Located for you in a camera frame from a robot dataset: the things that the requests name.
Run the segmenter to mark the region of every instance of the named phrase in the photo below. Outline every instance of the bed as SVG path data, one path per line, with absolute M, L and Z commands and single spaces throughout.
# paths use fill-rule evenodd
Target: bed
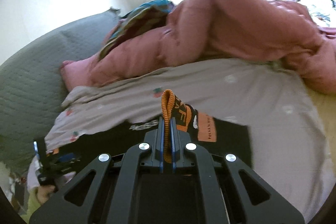
M 68 93 L 58 70 L 62 61 L 97 52 L 118 20 L 110 9 L 71 22 L 31 42 L 0 66 L 0 160 L 12 172 L 27 170 L 34 156 L 32 139 L 46 135 L 62 111 Z
M 97 52 L 104 36 L 118 20 L 115 12 L 108 10 L 69 23 L 30 43 L 0 67 L 0 96 L 3 98 L 0 159 L 12 172 L 20 175 L 27 171 L 34 156 L 32 139 L 45 136 L 53 127 L 56 117 L 64 110 L 61 103 L 68 93 L 58 72 L 59 65 L 64 60 L 81 60 Z M 188 78 L 188 75 L 198 74 L 199 77 Z M 205 96 L 204 90 L 195 88 L 200 86 L 200 80 L 205 75 L 208 79 L 203 81 L 202 87 L 210 89 L 208 94 L 212 96 Z M 239 75 L 248 79 L 244 82 L 245 89 L 232 88 Z M 222 82 L 216 83 L 214 79 L 221 79 Z M 221 85 L 228 85 L 228 89 L 215 88 Z M 90 96 L 126 104 L 124 112 L 112 115 L 110 124 L 100 128 L 102 131 L 123 119 L 142 122 L 159 114 L 160 104 L 153 92 L 165 88 L 172 88 L 181 100 L 214 117 L 250 125 L 254 169 L 301 211 L 306 222 L 312 219 L 335 184 L 331 158 L 336 160 L 336 142 L 333 139 L 336 130 L 333 121 L 336 97 L 308 90 L 311 101 L 295 73 L 232 58 L 163 68 L 100 89 L 78 87 L 70 93 L 63 106 L 76 107 L 75 101 L 82 98 L 96 104 L 91 108 L 92 111 L 103 107 L 101 101 L 91 100 Z M 232 94 L 237 93 L 236 101 L 239 101 L 240 94 L 246 92 L 249 96 L 245 97 L 245 101 L 235 103 Z M 145 101 L 134 102 L 135 98 Z M 321 120 L 313 103 L 320 112 Z M 116 105 L 107 105 L 116 109 Z M 281 119 L 277 121 L 279 113 L 283 119 L 290 121 L 286 130 L 281 129 Z M 323 126 L 330 142 L 331 154 Z M 86 134 L 94 133 L 90 132 L 90 127 L 85 130 Z

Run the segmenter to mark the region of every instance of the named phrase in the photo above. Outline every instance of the pink comforter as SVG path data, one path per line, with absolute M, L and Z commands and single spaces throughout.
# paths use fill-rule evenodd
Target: pink comforter
M 311 88 L 336 93 L 335 34 L 292 1 L 184 0 L 166 26 L 127 40 L 96 63 L 90 80 L 102 86 L 225 53 L 251 61 L 283 58 Z

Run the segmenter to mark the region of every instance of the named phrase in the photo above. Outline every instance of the mattress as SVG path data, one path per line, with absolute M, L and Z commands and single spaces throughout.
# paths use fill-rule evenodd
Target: mattress
M 330 146 L 330 157 L 336 162 L 336 95 L 326 95 L 307 88 L 309 97 L 317 108 L 324 125 L 325 135 Z
M 300 77 L 239 59 L 163 68 L 103 88 L 76 87 L 46 136 L 48 149 L 122 121 L 148 121 L 161 113 L 158 90 L 221 120 L 250 127 L 253 169 L 308 222 L 335 184 L 329 147 L 316 108 Z M 28 186 L 37 185 L 34 163 Z
M 113 10 L 59 27 L 0 66 L 0 160 L 22 174 L 34 156 L 33 138 L 45 136 L 68 92 L 58 68 L 64 60 L 88 58 L 117 24 Z

